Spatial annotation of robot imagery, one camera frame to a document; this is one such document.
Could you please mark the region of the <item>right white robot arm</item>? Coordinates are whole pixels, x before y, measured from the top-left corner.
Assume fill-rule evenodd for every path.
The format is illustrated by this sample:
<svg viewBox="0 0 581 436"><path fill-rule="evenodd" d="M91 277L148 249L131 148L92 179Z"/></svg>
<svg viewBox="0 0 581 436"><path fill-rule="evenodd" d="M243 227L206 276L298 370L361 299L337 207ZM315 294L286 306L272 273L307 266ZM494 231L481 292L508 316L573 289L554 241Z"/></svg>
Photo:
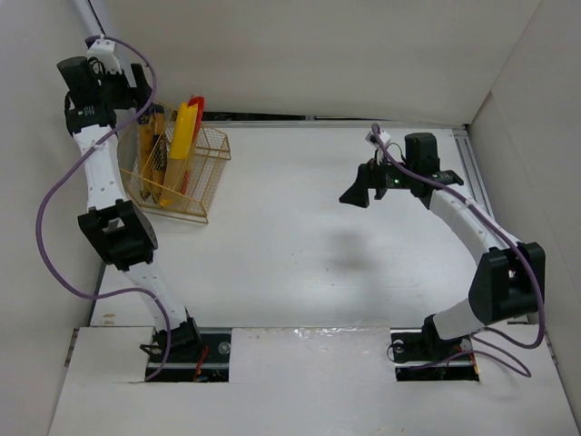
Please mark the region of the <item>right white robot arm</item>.
<svg viewBox="0 0 581 436"><path fill-rule="evenodd" d="M358 167L353 185L340 202L366 208L388 190L406 190L444 222L468 249L477 269L467 297L428 316L422 334L429 344L452 342L507 319L535 313L545 329L546 254L538 243L523 243L506 232L464 190L462 178L440 167L431 133L405 137L405 152L395 159L390 136L378 124L366 137L375 155Z"/></svg>

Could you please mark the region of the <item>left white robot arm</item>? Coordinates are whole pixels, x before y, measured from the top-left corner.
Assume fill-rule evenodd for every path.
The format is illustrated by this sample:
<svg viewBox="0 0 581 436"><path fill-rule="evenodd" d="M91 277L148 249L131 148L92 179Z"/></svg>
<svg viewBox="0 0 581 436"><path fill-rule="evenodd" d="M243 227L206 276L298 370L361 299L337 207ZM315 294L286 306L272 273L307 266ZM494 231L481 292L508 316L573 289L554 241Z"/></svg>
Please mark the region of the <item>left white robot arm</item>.
<svg viewBox="0 0 581 436"><path fill-rule="evenodd" d="M67 130L85 156L87 211L77 221L101 259L140 289L155 322L153 345L171 352L199 352L202 337L187 309L176 302L155 261L158 241L151 222L123 188L114 132L116 111L135 108L145 124L163 109L151 100L140 64L136 85L123 72L109 73L96 57L75 56L58 63L69 90L64 100Z"/></svg>

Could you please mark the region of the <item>blue patterned spaghetti bag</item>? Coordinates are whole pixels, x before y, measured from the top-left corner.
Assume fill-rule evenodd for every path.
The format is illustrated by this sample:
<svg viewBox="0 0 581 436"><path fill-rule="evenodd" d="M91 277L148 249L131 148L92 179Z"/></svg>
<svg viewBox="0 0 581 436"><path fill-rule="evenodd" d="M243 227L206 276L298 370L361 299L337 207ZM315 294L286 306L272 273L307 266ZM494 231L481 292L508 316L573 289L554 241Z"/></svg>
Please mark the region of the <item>blue patterned spaghetti bag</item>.
<svg viewBox="0 0 581 436"><path fill-rule="evenodd" d="M155 180L156 144L162 133L165 116L161 104L152 104L138 120L139 127L139 175L142 177L140 196L147 200L157 186Z"/></svg>

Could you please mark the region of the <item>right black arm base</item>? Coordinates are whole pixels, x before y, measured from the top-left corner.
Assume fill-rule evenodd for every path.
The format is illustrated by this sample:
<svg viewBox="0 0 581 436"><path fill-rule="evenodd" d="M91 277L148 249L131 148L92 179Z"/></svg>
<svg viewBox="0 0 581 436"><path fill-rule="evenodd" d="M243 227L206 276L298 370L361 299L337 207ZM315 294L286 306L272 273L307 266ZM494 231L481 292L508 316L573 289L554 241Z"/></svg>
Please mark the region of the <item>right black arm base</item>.
<svg viewBox="0 0 581 436"><path fill-rule="evenodd" d="M478 382L472 341L467 335L441 340L426 322L418 328L391 328L387 357L397 382Z"/></svg>

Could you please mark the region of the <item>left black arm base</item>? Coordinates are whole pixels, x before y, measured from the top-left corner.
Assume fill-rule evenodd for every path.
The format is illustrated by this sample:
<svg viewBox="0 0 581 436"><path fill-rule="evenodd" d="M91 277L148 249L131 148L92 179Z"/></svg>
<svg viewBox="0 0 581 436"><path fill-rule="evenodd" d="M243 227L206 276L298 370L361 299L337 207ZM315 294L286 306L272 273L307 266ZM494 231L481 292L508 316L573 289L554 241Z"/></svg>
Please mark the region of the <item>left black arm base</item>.
<svg viewBox="0 0 581 436"><path fill-rule="evenodd" d="M228 382L232 328L199 328L193 318L171 332L171 347L162 364L167 332L153 331L140 350L148 356L147 382Z"/></svg>

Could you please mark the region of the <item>aluminium rail right edge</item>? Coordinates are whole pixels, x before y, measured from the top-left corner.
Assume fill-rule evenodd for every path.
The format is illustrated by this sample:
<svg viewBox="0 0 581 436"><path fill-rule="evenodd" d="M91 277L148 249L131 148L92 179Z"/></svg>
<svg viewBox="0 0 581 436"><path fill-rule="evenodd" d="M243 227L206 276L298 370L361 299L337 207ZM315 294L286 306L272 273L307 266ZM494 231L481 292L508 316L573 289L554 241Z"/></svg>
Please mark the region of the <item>aluminium rail right edge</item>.
<svg viewBox="0 0 581 436"><path fill-rule="evenodd" d="M464 128L456 128L452 130L452 135L458 149L464 175L466 176L465 185L457 188L457 191L467 197L468 202L474 204L486 218L484 223L479 218L474 218L477 229L483 232L482 236L479 235L468 246L475 258L475 262L479 263L482 254L487 253L490 248L498 248L499 250L508 249L512 253L506 240L510 240L513 245L517 245L519 240L495 221L495 216L492 213L486 188L484 187L467 131Z"/></svg>

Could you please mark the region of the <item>navy label spaghetti bag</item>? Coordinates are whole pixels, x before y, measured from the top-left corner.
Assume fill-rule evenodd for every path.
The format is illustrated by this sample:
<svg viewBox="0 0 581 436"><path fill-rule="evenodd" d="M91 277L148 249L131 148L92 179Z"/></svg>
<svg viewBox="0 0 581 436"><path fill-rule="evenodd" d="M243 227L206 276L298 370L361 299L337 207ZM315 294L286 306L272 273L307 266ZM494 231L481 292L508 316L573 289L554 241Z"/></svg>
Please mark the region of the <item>navy label spaghetti bag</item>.
<svg viewBox="0 0 581 436"><path fill-rule="evenodd" d="M152 109L153 149L151 153L151 196L157 203L162 193L162 184L167 164L166 136L164 132L165 112L160 104Z"/></svg>

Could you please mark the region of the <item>yellow spaghetti bag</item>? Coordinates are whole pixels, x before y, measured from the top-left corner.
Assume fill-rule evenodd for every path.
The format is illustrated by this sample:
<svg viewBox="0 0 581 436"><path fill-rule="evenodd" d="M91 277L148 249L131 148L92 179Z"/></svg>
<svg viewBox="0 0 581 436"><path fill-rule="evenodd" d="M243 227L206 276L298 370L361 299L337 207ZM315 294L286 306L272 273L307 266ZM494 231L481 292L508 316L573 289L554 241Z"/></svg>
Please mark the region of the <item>yellow spaghetti bag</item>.
<svg viewBox="0 0 581 436"><path fill-rule="evenodd" d="M178 110L160 197L160 205L162 207L169 207L173 204L182 189L186 161L192 145L199 112L198 106L198 104L181 103Z"/></svg>

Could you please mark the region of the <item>red spaghetti bag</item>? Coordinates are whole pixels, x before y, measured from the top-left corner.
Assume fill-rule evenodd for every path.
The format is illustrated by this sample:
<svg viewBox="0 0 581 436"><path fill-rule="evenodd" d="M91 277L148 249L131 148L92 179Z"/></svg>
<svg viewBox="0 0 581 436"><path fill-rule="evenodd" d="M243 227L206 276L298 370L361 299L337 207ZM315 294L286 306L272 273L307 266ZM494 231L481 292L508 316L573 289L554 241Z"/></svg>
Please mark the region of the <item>red spaghetti bag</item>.
<svg viewBox="0 0 581 436"><path fill-rule="evenodd" d="M186 192L187 192L187 187L188 187L189 178L190 178L190 160L193 158L193 154L195 151L195 145L196 145L196 141L197 141L197 136L198 136L198 133L201 129L202 117L203 117L204 106L205 106L205 98L201 95L193 95L191 97L188 105L195 106L197 108L197 114L196 114L196 119L195 119L194 131L192 134L192 149L190 151L189 157L187 158L186 168L185 168L185 172L184 172L184 175L182 178L182 186L181 186L181 190L180 190L181 194L186 194Z"/></svg>

